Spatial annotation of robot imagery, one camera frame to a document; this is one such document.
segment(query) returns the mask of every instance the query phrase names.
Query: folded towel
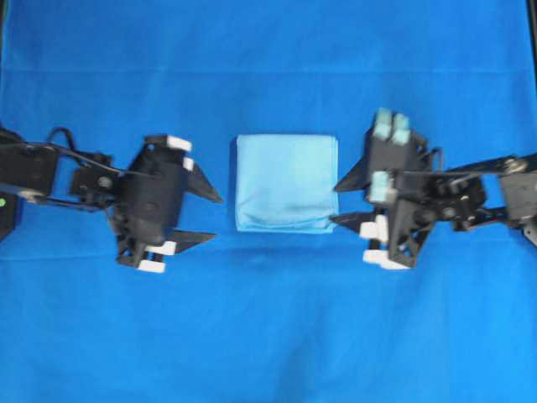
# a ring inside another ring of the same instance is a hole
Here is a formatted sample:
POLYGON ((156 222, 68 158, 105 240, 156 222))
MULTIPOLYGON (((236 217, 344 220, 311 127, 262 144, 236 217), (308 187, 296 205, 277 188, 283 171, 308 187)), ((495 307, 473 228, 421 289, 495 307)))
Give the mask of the folded towel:
POLYGON ((331 233, 336 183, 337 140, 331 136, 238 136, 237 230, 331 233))

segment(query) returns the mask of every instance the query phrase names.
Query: blue surface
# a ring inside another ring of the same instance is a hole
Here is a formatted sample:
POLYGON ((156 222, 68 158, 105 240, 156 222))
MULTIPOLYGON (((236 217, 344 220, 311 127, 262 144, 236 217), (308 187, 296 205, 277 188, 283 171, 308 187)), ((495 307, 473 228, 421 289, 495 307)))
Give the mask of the blue surface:
POLYGON ((237 138, 237 230, 332 233, 337 140, 300 134, 241 134, 237 138))
POLYGON ((0 245, 0 401, 535 401, 518 233, 439 226, 417 270, 382 271, 343 228, 237 233, 229 169, 241 133, 325 133, 342 175, 381 106, 450 166, 535 152, 524 3, 11 1, 5 126, 62 124, 118 166, 146 134, 188 138, 227 204, 187 198, 181 227, 219 236, 162 276, 114 264, 104 217, 28 206, 0 245))

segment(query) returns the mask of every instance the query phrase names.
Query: light blue fingertip pad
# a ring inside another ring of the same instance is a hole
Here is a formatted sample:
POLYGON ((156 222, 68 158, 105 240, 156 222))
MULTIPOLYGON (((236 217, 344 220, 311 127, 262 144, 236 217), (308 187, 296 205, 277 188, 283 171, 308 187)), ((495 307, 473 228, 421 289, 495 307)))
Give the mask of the light blue fingertip pad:
POLYGON ((410 120, 401 113, 394 118, 394 135, 392 141, 397 145, 405 145, 410 140, 410 120))
POLYGON ((385 203, 388 200, 389 174, 383 170, 377 170, 371 175, 371 188, 369 189, 369 201, 373 203, 385 203))
POLYGON ((373 136, 381 140, 388 139, 392 131, 392 111, 383 107, 377 111, 373 136))
POLYGON ((237 138, 238 231, 331 233, 338 213, 337 140, 254 134, 237 138))

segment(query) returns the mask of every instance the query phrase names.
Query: black cable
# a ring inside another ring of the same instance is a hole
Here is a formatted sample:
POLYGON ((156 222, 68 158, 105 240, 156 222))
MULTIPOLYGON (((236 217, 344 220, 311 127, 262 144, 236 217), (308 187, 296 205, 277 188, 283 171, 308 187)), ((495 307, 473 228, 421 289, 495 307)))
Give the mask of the black cable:
MULTIPOLYGON (((77 152, 76 146, 75 146, 75 139, 73 138, 73 133, 68 128, 54 128, 50 134, 46 138, 46 142, 50 144, 54 144, 54 137, 56 137, 57 134, 63 134, 65 137, 65 140, 67 141, 67 145, 69 145, 69 149, 71 151, 77 152)), ((82 161, 78 158, 75 158, 76 163, 79 166, 84 166, 82 164, 82 161)))
POLYGON ((534 57, 534 79, 537 80, 537 3, 535 0, 527 0, 529 36, 534 57))
POLYGON ((54 207, 75 208, 78 210, 84 210, 85 212, 98 212, 101 210, 99 207, 88 206, 87 204, 80 203, 78 201, 61 200, 43 196, 34 196, 33 199, 38 204, 50 204, 54 207))
POLYGON ((16 144, 0 144, 0 148, 6 149, 11 147, 49 147, 52 149, 55 149, 62 155, 67 155, 73 159, 80 159, 85 162, 87 162, 90 165, 98 166, 102 170, 107 170, 109 172, 113 172, 115 174, 123 174, 123 175, 138 175, 138 176, 144 176, 146 178, 154 178, 154 175, 145 174, 143 172, 137 172, 135 170, 121 170, 119 168, 113 168, 108 165, 101 164, 100 162, 97 162, 95 160, 92 160, 91 158, 86 157, 85 155, 79 154, 76 151, 71 151, 70 149, 67 149, 65 147, 62 147, 58 144, 54 143, 16 143, 16 144))
POLYGON ((430 155, 434 156, 435 154, 438 155, 438 170, 443 170, 444 169, 444 152, 442 151, 442 148, 434 147, 430 151, 430 155))
POLYGON ((7 139, 14 143, 22 143, 23 139, 16 134, 15 132, 12 132, 11 130, 7 130, 6 128, 0 128, 0 137, 7 139))

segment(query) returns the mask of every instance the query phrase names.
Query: screw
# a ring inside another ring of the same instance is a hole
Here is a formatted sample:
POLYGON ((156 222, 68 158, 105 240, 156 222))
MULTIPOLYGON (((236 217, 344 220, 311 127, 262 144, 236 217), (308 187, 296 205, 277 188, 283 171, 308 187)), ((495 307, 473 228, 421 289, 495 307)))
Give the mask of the screw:
POLYGON ((446 207, 442 210, 445 218, 453 218, 456 215, 456 211, 453 207, 446 207))
POLYGON ((100 186, 100 187, 104 187, 105 189, 110 189, 112 187, 112 179, 110 179, 109 177, 107 176, 101 176, 98 180, 97 180, 97 184, 100 186))
POLYGON ((506 172, 508 174, 513 174, 514 172, 525 170, 528 163, 525 160, 509 159, 506 161, 505 165, 507 166, 506 172))
POLYGON ((145 203, 143 205, 143 209, 146 212, 154 212, 159 209, 159 207, 155 203, 145 203))

